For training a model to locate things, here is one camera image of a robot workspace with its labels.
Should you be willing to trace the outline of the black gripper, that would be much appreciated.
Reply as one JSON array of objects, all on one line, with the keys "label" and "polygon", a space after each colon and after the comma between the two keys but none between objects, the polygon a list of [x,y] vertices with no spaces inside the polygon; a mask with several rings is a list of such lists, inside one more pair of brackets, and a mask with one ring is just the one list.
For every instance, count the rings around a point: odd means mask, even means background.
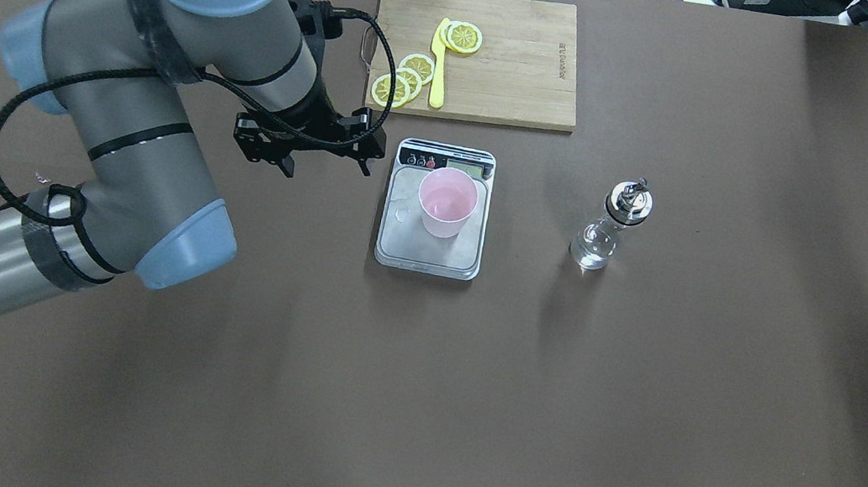
[{"label": "black gripper", "polygon": [[340,114],[327,91],[315,87],[301,104],[282,111],[248,108],[246,128],[236,127],[234,139],[248,161],[267,163],[287,178],[295,176],[296,151],[325,151],[353,159],[369,177],[372,165],[387,156],[381,116],[365,106]]}]

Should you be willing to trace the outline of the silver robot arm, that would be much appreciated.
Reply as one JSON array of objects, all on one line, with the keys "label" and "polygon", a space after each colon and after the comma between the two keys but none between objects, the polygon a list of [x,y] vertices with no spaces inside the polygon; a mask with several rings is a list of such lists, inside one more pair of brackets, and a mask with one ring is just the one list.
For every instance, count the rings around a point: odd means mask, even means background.
[{"label": "silver robot arm", "polygon": [[312,0],[44,0],[0,31],[17,95],[0,134],[31,103],[68,115],[94,177],[23,196],[0,170],[0,315],[133,273],[175,287],[224,266],[234,228],[180,99],[209,82],[240,100],[233,129],[248,161],[294,174],[296,151],[325,151],[368,174],[384,158],[381,114],[336,111],[323,45],[360,9]]}]

